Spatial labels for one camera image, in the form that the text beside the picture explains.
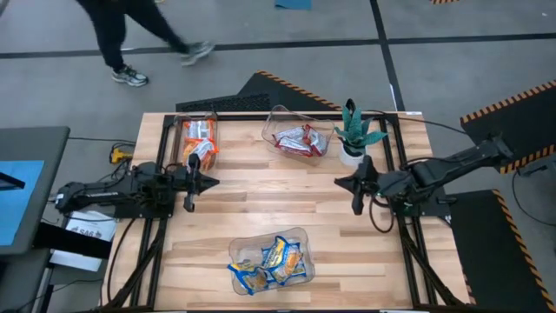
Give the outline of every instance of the white paper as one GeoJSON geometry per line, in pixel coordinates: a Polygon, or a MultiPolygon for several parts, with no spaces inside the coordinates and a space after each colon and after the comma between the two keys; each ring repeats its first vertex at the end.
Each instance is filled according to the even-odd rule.
{"type": "MultiPolygon", "coordinates": [[[[95,211],[73,212],[72,217],[87,220],[105,220],[109,216],[95,211]]],[[[105,241],[111,241],[116,232],[116,221],[106,222],[85,222],[70,219],[66,230],[75,231],[85,236],[93,236],[105,241]]],[[[101,259],[90,256],[83,256],[76,253],[55,250],[50,258],[51,263],[70,266],[82,270],[98,271],[101,266],[101,259]]]]}

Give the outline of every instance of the clear plastic container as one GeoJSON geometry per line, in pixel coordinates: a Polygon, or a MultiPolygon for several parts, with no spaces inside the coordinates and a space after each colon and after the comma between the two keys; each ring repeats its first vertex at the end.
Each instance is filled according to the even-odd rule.
{"type": "MultiPolygon", "coordinates": [[[[262,249],[270,248],[275,243],[276,236],[283,236],[289,243],[301,243],[301,259],[305,263],[306,276],[290,277],[285,285],[278,283],[271,283],[268,290],[285,288],[298,283],[307,283],[314,278],[314,264],[311,258],[311,249],[309,248],[309,240],[307,232],[304,229],[296,227],[291,230],[284,230],[272,234],[254,236],[249,238],[234,239],[229,245],[229,255],[232,258],[232,263],[239,263],[243,260],[251,260],[253,263],[262,263],[262,249]]],[[[232,285],[234,291],[238,295],[247,295],[248,292],[242,287],[234,273],[232,275],[232,285]]]]}
{"type": "MultiPolygon", "coordinates": [[[[175,139],[174,139],[174,149],[172,149],[171,163],[181,163],[186,165],[187,160],[183,155],[184,149],[186,147],[186,139],[188,138],[188,128],[186,124],[198,121],[214,121],[213,122],[213,132],[214,132],[214,144],[218,148],[218,119],[214,112],[193,112],[188,114],[181,114],[175,117],[175,139]]],[[[216,156],[218,153],[212,154],[210,159],[202,164],[201,171],[210,170],[216,163],[216,156]]]]}
{"type": "Polygon", "coordinates": [[[317,120],[312,117],[306,117],[302,114],[298,114],[286,109],[282,105],[276,105],[268,114],[267,122],[262,129],[262,138],[269,143],[269,148],[276,153],[284,155],[285,157],[291,157],[293,159],[299,160],[301,162],[317,165],[322,157],[324,157],[328,151],[328,144],[330,143],[330,137],[334,134],[334,123],[330,120],[317,120]],[[323,152],[319,155],[315,150],[310,152],[310,156],[300,156],[294,153],[286,152],[277,147],[278,141],[275,138],[276,134],[279,134],[286,130],[297,129],[300,127],[310,126],[313,130],[319,132],[325,139],[326,144],[323,145],[323,152]]]}

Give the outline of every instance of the succulent plant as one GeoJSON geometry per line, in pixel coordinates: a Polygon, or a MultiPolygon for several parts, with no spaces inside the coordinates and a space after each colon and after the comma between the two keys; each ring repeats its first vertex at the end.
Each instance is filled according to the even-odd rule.
{"type": "Polygon", "coordinates": [[[372,131],[368,133],[368,128],[373,121],[372,118],[361,122],[361,109],[355,106],[354,100],[348,99],[341,113],[344,121],[344,130],[334,127],[340,135],[340,140],[347,149],[347,153],[353,157],[365,154],[365,147],[369,144],[379,142],[387,133],[372,131]]]}

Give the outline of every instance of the white pot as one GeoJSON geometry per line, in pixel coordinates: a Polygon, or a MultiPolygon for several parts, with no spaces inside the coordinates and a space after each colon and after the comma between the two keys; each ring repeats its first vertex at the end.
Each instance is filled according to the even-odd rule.
{"type": "Polygon", "coordinates": [[[363,162],[363,157],[365,156],[365,154],[361,154],[360,156],[350,156],[347,152],[346,152],[346,146],[342,145],[341,146],[341,150],[340,150],[340,161],[347,166],[351,166],[354,168],[357,168],[357,166],[359,165],[359,163],[363,162]]]}

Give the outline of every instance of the person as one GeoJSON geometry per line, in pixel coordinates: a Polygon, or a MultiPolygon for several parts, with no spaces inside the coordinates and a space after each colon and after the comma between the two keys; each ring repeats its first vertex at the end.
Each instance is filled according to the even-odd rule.
{"type": "Polygon", "coordinates": [[[118,83],[141,87],[149,79],[127,65],[122,58],[126,36],[125,15],[144,29],[165,41],[182,55],[182,65],[193,65],[215,47],[210,42],[185,43],[170,28],[154,0],[77,0],[85,9],[95,28],[98,47],[104,62],[112,68],[112,79],[118,83]]]}

